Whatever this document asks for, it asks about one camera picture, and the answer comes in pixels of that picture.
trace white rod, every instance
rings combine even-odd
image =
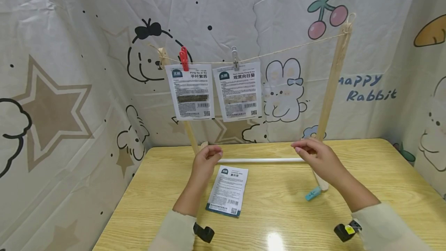
[[[305,162],[302,158],[238,158],[220,159],[218,163],[286,163]]]

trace child's hand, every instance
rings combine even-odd
[[[188,186],[204,190],[214,174],[214,167],[222,158],[223,151],[220,146],[209,145],[197,153]]]
[[[332,186],[336,187],[341,180],[350,176],[334,151],[319,140],[314,138],[302,139],[292,143],[291,146],[317,175]]]

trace sleeve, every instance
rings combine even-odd
[[[191,251],[194,248],[195,217],[170,210],[149,247],[149,251]]]
[[[361,225],[359,235],[368,251],[431,251],[388,204],[366,207],[352,213]]]

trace wooden table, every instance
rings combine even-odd
[[[389,203],[434,250],[446,246],[446,203],[383,139],[327,141],[346,168],[382,202]],[[224,158],[296,157],[289,143],[223,145]],[[185,186],[193,161],[190,146],[152,148],[124,193],[94,251],[146,251],[164,215]],[[198,223],[215,231],[211,244],[194,250],[363,250],[360,238],[342,243],[335,225],[350,221],[336,189],[308,202],[317,186],[305,163],[231,164],[249,174],[240,218],[205,210],[214,172],[203,195]]]

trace gray clothespin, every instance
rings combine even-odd
[[[232,48],[232,59],[234,60],[234,71],[238,71],[238,54],[237,54],[237,47],[233,46]]]

